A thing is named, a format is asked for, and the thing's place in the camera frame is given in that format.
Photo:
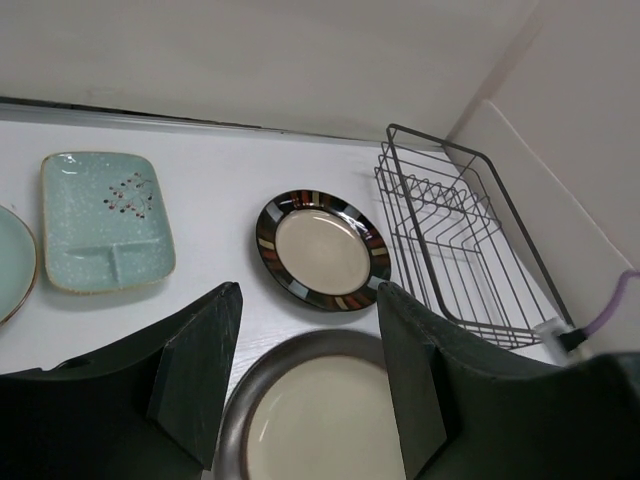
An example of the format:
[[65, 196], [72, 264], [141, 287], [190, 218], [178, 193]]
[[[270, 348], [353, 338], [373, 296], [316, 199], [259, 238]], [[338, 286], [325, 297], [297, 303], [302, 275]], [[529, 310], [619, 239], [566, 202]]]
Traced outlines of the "teal rectangular divided plate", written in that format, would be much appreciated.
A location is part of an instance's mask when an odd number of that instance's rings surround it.
[[153, 165], [116, 152], [52, 154], [41, 164], [45, 271], [74, 294], [125, 290], [175, 269], [174, 239]]

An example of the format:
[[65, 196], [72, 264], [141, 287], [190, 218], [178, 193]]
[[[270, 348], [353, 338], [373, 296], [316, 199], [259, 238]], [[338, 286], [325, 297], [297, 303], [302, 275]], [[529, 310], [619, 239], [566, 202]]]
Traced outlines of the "grey rim cream plate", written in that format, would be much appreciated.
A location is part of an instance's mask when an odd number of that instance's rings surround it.
[[260, 357], [229, 397], [216, 479], [402, 479], [380, 338], [318, 330]]

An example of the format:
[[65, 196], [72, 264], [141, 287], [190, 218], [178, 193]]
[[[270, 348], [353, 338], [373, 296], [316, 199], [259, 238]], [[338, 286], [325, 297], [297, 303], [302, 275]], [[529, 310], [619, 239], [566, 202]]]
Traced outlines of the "teal round flower plate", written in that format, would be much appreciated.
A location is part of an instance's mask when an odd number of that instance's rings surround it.
[[38, 275], [38, 250], [29, 227], [1, 207], [1, 325], [16, 315]]

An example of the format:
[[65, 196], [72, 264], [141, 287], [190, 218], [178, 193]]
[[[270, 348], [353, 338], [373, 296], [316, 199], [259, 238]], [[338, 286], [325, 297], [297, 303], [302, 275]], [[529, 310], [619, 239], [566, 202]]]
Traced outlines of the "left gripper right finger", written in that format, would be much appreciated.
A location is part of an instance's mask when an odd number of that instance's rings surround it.
[[639, 356], [557, 367], [489, 343], [399, 286], [377, 295], [410, 479], [635, 479]]

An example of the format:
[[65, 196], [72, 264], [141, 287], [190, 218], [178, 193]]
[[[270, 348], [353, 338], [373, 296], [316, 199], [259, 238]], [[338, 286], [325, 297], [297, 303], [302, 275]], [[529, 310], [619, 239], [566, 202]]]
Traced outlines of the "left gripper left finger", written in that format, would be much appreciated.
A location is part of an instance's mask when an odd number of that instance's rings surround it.
[[198, 479], [211, 469], [243, 297], [180, 311], [44, 370], [1, 378], [5, 479]]

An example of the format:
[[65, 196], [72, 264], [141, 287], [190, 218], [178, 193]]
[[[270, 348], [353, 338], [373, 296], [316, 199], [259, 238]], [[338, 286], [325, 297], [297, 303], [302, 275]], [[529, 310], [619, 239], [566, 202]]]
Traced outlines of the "striped rim round plate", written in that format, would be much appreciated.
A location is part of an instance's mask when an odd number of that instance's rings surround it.
[[389, 248], [355, 206], [318, 190], [281, 193], [260, 211], [256, 246], [264, 266], [289, 294], [331, 312], [373, 306], [391, 279]]

